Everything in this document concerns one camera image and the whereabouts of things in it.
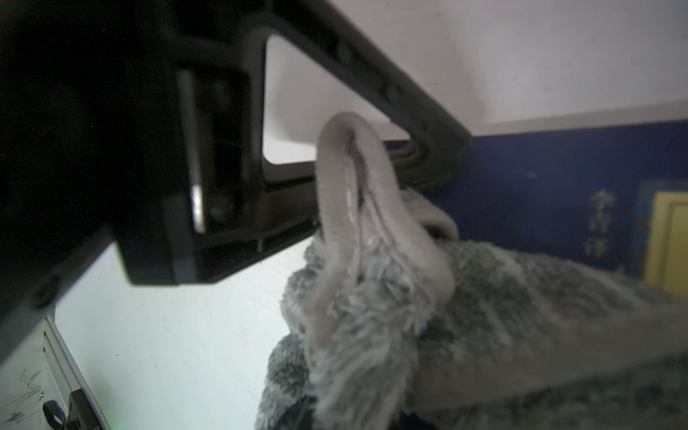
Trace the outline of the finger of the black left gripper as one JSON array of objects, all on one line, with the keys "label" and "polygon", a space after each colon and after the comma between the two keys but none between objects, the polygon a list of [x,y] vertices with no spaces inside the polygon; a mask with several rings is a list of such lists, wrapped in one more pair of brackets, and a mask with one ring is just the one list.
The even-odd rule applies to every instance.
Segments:
[{"label": "finger of the black left gripper", "polygon": [[267,45],[281,38],[321,66],[410,136],[392,151],[401,182],[429,188],[458,175],[471,136],[440,104],[326,1],[236,2],[236,49],[248,89],[242,92],[241,138],[250,205],[236,248],[276,252],[312,233],[317,202],[314,165],[272,165],[263,156]]}]

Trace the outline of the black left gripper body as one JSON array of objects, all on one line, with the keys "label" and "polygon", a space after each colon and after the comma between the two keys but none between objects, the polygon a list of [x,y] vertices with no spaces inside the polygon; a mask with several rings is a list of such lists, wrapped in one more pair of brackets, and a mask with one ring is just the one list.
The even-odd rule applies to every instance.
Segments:
[{"label": "black left gripper body", "polygon": [[253,1],[1,5],[1,355],[111,242],[137,285],[255,263]]}]

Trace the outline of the grey patterned cloth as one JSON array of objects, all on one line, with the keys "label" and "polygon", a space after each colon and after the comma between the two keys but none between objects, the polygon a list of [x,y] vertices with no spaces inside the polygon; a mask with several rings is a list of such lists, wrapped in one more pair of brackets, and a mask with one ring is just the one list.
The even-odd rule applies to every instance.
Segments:
[{"label": "grey patterned cloth", "polygon": [[256,428],[686,428],[684,299],[460,239],[354,113],[324,125],[315,176]]}]

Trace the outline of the blue book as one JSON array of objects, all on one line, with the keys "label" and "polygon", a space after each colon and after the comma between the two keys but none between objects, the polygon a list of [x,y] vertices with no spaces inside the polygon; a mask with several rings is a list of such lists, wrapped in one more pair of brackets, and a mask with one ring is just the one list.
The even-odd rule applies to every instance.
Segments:
[{"label": "blue book", "polygon": [[687,125],[480,136],[428,193],[463,238],[687,292]]}]

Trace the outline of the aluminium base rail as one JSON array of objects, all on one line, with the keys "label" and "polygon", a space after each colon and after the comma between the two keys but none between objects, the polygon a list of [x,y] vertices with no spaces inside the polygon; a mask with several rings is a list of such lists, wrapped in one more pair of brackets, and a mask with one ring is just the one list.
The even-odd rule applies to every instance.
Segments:
[{"label": "aluminium base rail", "polygon": [[110,428],[50,316],[1,360],[1,428]]}]

